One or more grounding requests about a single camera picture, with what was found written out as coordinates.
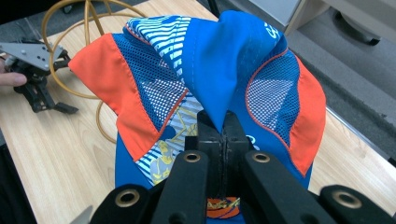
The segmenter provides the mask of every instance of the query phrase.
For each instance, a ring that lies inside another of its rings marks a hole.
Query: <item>blue mesh fabric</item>
[[[279,42],[276,44],[273,50],[268,53],[264,58],[260,60],[258,63],[258,66],[252,66],[249,61],[243,61],[241,60],[238,64],[238,70],[246,70],[248,71],[247,73],[250,74],[250,76],[238,76],[238,85],[237,85],[237,91],[243,91],[245,93],[245,89],[247,88],[247,85],[250,81],[251,76],[253,73],[257,71],[257,69],[262,66],[265,62],[270,60],[271,58],[275,57],[276,55],[281,54],[285,49],[287,48],[287,41],[284,36],[282,36],[279,40]]]
[[[113,38],[132,71],[143,107],[159,131],[185,88],[151,45],[122,34]]]
[[[263,126],[290,145],[290,128],[299,113],[299,67],[288,51],[267,65],[247,87],[247,108]]]

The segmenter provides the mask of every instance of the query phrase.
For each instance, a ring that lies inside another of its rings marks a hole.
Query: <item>wooden table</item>
[[[150,0],[136,7],[148,16],[216,19],[193,0]],[[102,23],[107,32],[121,32],[126,20],[108,17]],[[73,56],[84,46],[83,36],[77,28],[61,44]],[[90,93],[67,69],[58,75],[71,89]],[[0,126],[38,223],[69,223],[89,205],[96,209],[114,189],[115,145],[98,131],[97,100],[72,95],[51,77],[48,88],[56,102],[79,108],[77,114],[35,114],[22,95],[0,88]],[[102,111],[102,124],[114,137],[115,118],[110,109]],[[396,211],[396,169],[328,113],[309,189],[318,193],[332,184],[360,191],[390,214]]]

